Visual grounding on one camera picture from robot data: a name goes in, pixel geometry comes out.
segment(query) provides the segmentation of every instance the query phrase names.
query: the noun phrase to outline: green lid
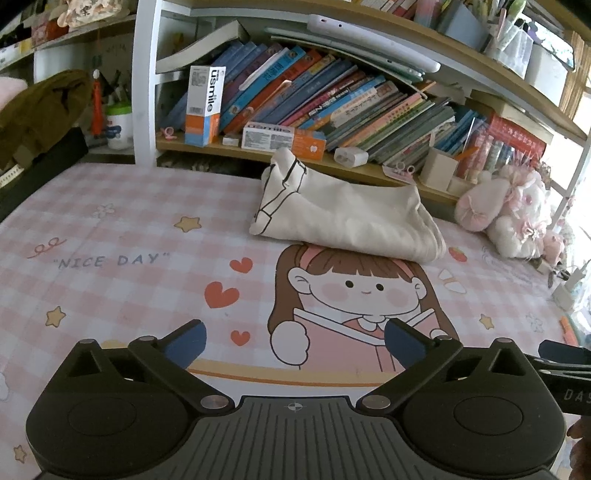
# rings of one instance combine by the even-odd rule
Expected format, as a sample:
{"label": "green lid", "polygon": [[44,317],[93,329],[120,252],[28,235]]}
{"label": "green lid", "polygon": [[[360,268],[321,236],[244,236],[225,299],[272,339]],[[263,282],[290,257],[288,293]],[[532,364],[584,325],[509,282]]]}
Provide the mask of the green lid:
{"label": "green lid", "polygon": [[129,102],[114,103],[107,107],[107,115],[125,115],[126,113],[131,113]]}

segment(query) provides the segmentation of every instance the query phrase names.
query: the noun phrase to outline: pink cheek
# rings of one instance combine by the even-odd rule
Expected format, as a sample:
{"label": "pink cheek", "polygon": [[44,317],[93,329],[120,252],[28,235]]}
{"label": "pink cheek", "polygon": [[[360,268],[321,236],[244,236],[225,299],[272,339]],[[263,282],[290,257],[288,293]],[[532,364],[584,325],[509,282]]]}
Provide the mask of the pink cheek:
{"label": "pink cheek", "polygon": [[349,298],[347,289],[339,283],[325,283],[322,285],[322,295],[330,301],[345,301]]}
{"label": "pink cheek", "polygon": [[408,305],[408,294],[397,288],[391,288],[386,292],[386,298],[394,307],[405,307]]}

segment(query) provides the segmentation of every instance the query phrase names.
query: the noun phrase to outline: transparent pen holder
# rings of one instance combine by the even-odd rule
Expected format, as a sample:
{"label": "transparent pen holder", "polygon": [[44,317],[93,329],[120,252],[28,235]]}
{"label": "transparent pen holder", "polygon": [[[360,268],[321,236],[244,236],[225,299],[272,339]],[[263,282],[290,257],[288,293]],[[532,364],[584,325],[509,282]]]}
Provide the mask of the transparent pen holder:
{"label": "transparent pen holder", "polygon": [[522,29],[509,25],[500,38],[494,38],[485,50],[485,55],[525,78],[530,62],[534,40]]}

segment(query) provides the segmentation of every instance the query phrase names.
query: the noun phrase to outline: pink headband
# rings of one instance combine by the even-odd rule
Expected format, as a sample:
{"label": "pink headband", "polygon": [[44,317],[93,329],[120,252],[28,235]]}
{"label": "pink headband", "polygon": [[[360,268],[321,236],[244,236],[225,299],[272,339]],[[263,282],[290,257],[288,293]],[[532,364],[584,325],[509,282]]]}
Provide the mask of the pink headband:
{"label": "pink headband", "polygon": [[[324,251],[325,249],[326,247],[319,247],[318,245],[308,245],[307,250],[301,256],[300,267],[304,270],[308,268],[310,262],[314,259],[314,257],[316,257],[320,252]],[[394,264],[400,270],[402,270],[408,278],[414,277],[413,272],[410,270],[408,265],[404,263],[402,260],[399,260],[398,258],[391,258],[390,260],[392,260],[392,262],[394,262]]]}

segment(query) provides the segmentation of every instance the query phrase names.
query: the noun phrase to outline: red heart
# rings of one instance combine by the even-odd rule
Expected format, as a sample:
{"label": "red heart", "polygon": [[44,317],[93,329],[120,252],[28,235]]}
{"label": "red heart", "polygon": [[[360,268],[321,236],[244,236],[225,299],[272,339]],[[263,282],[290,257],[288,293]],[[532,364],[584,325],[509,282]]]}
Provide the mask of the red heart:
{"label": "red heart", "polygon": [[235,272],[248,273],[252,268],[252,260],[248,257],[243,257],[242,262],[232,260],[230,262],[230,268]]}
{"label": "red heart", "polygon": [[205,287],[204,296],[209,308],[222,309],[236,303],[240,297],[240,292],[235,288],[224,290],[220,282],[214,281]]}
{"label": "red heart", "polygon": [[233,330],[230,334],[230,338],[232,339],[232,342],[238,346],[242,346],[248,343],[248,341],[251,339],[251,334],[250,332],[240,333],[238,330]]}

